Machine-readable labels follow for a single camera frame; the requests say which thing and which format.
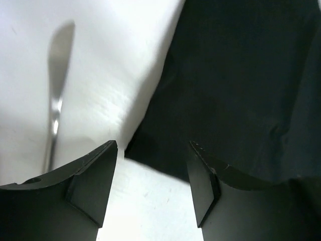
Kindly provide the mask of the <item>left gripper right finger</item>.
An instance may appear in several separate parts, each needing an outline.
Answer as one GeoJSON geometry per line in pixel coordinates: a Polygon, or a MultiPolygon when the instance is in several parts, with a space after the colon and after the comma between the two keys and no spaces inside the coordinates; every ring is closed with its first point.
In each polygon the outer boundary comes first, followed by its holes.
{"type": "Polygon", "coordinates": [[[320,177],[279,184],[250,176],[190,143],[187,169],[204,240],[320,240],[320,177]]]}

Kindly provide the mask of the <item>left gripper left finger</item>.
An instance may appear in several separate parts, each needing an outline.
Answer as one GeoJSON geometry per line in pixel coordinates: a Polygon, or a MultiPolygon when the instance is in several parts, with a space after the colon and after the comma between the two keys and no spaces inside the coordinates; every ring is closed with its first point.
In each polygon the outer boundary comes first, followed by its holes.
{"type": "Polygon", "coordinates": [[[116,141],[22,184],[1,187],[1,240],[96,240],[117,159],[116,141]]]}

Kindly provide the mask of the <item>black cloth placemat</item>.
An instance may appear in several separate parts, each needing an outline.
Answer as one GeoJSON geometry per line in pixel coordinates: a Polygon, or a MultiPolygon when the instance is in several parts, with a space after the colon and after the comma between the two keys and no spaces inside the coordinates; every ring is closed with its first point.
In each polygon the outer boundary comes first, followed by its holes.
{"type": "Polygon", "coordinates": [[[188,180],[195,142],[270,182],[320,175],[317,1],[186,1],[125,157],[188,180]]]}

